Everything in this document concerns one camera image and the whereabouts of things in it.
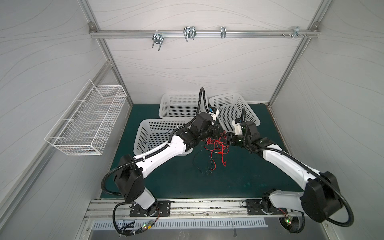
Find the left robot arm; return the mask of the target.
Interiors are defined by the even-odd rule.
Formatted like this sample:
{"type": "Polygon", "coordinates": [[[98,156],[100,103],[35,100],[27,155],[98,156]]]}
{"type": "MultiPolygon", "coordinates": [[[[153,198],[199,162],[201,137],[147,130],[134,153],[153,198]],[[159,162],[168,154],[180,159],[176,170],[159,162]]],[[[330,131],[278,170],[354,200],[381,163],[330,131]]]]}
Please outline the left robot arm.
{"type": "Polygon", "coordinates": [[[171,131],[167,141],[141,155],[121,157],[119,165],[110,170],[101,181],[102,192],[122,197],[127,204],[134,203],[151,215],[158,200],[146,188],[145,178],[168,160],[196,147],[206,139],[218,139],[221,128],[216,124],[219,110],[209,107],[204,88],[200,88],[197,111],[186,124],[171,131]]]}

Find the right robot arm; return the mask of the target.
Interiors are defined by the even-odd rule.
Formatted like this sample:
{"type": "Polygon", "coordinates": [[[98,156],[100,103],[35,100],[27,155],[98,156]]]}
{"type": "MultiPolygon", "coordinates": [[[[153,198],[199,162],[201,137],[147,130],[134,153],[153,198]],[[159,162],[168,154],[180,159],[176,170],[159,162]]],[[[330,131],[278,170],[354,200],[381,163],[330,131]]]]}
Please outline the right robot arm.
{"type": "Polygon", "coordinates": [[[350,227],[355,221],[353,210],[341,194],[335,175],[320,172],[302,163],[268,138],[262,138],[254,122],[247,119],[246,110],[233,121],[234,133],[228,133],[230,145],[242,147],[273,164],[301,188],[300,192],[271,190],[267,201],[275,208],[301,212],[313,221],[328,221],[339,227],[350,227]]]}

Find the white basket back right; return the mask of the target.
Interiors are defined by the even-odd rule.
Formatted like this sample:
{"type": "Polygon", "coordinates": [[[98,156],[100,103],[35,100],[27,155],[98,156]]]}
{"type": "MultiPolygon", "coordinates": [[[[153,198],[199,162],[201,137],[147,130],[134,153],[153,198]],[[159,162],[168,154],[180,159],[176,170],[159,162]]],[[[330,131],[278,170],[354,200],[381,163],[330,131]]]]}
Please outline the white basket back right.
{"type": "Polygon", "coordinates": [[[225,132],[235,132],[232,121],[241,117],[243,109],[246,110],[248,121],[254,122],[257,126],[261,124],[260,119],[240,94],[215,96],[209,99],[209,103],[220,111],[219,123],[225,132]]]}

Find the white basket back middle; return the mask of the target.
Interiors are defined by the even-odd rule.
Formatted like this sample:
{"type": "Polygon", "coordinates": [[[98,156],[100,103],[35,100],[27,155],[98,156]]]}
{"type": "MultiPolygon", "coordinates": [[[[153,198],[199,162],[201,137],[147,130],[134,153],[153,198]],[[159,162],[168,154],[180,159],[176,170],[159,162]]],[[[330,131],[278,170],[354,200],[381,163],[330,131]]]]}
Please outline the white basket back middle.
{"type": "Polygon", "coordinates": [[[159,108],[161,119],[191,119],[197,114],[198,93],[164,94],[159,108]]]}

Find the white basket front left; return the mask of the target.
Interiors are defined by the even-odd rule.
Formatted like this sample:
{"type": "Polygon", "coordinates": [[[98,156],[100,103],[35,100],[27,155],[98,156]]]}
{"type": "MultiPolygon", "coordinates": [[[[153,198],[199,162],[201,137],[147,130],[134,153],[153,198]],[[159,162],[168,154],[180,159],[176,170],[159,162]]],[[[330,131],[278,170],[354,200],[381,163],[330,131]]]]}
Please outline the white basket front left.
{"type": "Polygon", "coordinates": [[[143,120],[139,125],[135,139],[134,154],[141,155],[166,142],[174,129],[183,126],[188,121],[182,119],[143,120]]]}

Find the metal hook clamp middle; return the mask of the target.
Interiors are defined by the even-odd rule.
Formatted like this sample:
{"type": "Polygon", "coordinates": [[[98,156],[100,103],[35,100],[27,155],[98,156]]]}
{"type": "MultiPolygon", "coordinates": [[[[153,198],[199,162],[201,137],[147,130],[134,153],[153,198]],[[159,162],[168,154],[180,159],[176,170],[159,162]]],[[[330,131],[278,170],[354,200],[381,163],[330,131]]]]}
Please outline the metal hook clamp middle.
{"type": "Polygon", "coordinates": [[[196,28],[194,26],[185,27],[183,29],[183,35],[185,37],[186,42],[188,42],[189,39],[194,40],[197,35],[196,28]]]}

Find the metal hook clamp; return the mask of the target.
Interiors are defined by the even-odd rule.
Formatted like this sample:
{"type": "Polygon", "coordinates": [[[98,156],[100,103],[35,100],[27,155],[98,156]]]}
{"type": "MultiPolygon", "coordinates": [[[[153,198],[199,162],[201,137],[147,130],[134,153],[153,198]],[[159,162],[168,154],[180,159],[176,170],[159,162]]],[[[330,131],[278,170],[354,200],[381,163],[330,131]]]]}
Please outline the metal hook clamp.
{"type": "Polygon", "coordinates": [[[153,41],[152,42],[152,48],[154,48],[155,45],[158,45],[158,51],[160,51],[162,44],[164,42],[163,35],[161,35],[159,33],[153,34],[152,41],[153,41]]]}
{"type": "Polygon", "coordinates": [[[188,42],[189,39],[194,40],[197,35],[196,28],[194,26],[185,27],[183,29],[183,35],[185,37],[186,42],[188,42]]]}
{"type": "Polygon", "coordinates": [[[302,34],[300,32],[300,28],[299,27],[296,27],[295,29],[293,29],[292,33],[286,35],[286,34],[282,34],[282,36],[284,38],[290,38],[290,39],[298,39],[298,38],[301,38],[301,39],[304,39],[304,38],[308,38],[309,35],[308,34],[302,34]]]}

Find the metal hook small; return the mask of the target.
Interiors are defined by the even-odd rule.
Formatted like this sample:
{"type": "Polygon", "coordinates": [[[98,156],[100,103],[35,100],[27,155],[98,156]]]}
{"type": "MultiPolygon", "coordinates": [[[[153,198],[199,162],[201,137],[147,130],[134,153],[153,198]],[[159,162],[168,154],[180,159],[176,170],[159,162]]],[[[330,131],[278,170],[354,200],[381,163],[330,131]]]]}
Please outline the metal hook small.
{"type": "Polygon", "coordinates": [[[227,29],[226,27],[221,27],[221,38],[225,39],[227,35],[227,29]]]}

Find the metal hook clamp left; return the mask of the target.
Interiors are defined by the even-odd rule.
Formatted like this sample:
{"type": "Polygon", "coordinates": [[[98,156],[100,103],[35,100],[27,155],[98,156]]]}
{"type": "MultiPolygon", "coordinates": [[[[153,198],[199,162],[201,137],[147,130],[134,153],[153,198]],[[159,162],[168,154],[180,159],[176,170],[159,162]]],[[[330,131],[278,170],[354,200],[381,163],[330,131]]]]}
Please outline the metal hook clamp left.
{"type": "Polygon", "coordinates": [[[158,51],[160,51],[162,44],[164,42],[163,35],[161,35],[159,33],[153,34],[152,41],[153,41],[152,42],[152,48],[154,48],[155,45],[158,45],[158,51]]]}

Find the metal hook clamp right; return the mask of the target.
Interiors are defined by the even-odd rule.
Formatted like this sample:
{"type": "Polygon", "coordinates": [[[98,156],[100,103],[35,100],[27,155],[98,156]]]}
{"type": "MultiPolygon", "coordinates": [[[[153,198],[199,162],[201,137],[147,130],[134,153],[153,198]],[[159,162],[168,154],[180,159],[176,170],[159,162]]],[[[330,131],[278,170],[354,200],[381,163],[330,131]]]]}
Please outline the metal hook clamp right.
{"type": "Polygon", "coordinates": [[[290,38],[290,39],[298,39],[298,38],[301,38],[301,39],[304,39],[304,38],[308,38],[309,35],[308,34],[302,34],[300,32],[300,28],[299,27],[296,27],[295,29],[293,29],[292,33],[286,35],[286,34],[282,34],[282,36],[284,38],[290,38]]]}

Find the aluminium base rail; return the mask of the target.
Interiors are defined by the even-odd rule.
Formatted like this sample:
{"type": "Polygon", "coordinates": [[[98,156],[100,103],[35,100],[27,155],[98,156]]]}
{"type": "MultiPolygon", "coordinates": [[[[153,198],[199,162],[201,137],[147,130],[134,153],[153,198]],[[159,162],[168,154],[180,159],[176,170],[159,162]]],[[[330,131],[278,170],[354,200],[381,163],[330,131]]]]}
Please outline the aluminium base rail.
{"type": "MultiPolygon", "coordinates": [[[[159,201],[169,201],[165,211],[161,211],[161,218],[168,219],[190,219],[190,218],[251,218],[251,217],[285,217],[285,215],[298,216],[299,212],[283,209],[283,214],[279,209],[272,215],[266,215],[263,211],[257,210],[257,215],[251,216],[246,208],[246,200],[260,202],[261,198],[208,198],[208,199],[159,199],[159,201]]],[[[91,200],[85,213],[84,220],[111,220],[115,206],[123,202],[123,199],[101,199],[91,200]]],[[[147,217],[138,210],[135,204],[119,206],[116,210],[116,220],[128,220],[133,218],[154,219],[158,214],[147,217]]]]}

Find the aluminium crossbar rail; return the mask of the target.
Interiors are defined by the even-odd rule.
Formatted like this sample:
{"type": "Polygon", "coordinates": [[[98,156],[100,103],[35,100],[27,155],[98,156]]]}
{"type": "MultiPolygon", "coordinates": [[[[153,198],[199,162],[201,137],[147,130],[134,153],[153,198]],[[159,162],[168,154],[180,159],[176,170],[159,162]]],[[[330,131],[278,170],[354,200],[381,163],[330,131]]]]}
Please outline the aluminium crossbar rail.
{"type": "MultiPolygon", "coordinates": [[[[282,34],[290,34],[293,30],[229,30],[226,38],[284,38],[282,34]]],[[[221,30],[196,30],[196,39],[221,39],[221,30]]],[[[321,32],[300,30],[302,34],[308,34],[309,38],[317,38],[321,32]]],[[[183,39],[182,30],[157,30],[157,31],[96,31],[90,33],[93,39],[151,39],[153,34],[159,33],[164,39],[183,39]]]]}

